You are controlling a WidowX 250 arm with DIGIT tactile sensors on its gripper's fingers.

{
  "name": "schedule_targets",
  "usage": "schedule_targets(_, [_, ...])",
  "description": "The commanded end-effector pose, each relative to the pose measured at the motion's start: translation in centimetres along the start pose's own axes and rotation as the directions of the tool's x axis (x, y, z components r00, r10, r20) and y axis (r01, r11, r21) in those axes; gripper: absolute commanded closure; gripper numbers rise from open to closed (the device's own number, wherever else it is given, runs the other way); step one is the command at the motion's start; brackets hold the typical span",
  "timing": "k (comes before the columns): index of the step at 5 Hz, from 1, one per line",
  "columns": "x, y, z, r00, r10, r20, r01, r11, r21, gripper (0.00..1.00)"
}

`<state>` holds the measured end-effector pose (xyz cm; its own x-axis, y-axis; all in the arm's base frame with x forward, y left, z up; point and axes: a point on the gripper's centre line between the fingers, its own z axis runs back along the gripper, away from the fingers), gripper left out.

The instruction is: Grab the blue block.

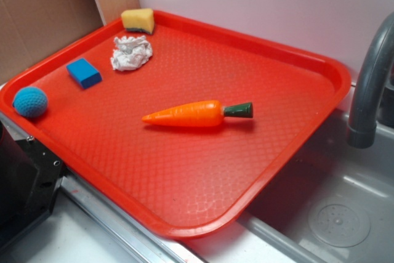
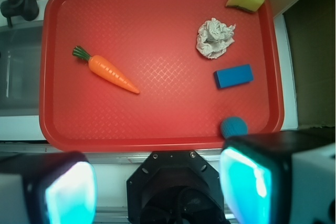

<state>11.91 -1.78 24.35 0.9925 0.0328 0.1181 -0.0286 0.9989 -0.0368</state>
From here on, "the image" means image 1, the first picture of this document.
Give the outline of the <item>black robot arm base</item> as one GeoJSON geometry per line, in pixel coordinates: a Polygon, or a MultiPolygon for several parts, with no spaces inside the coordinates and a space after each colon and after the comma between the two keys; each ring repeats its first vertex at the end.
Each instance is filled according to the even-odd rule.
{"type": "Polygon", "coordinates": [[[52,214],[63,172],[40,141],[14,140],[1,125],[1,250],[52,214]]]}

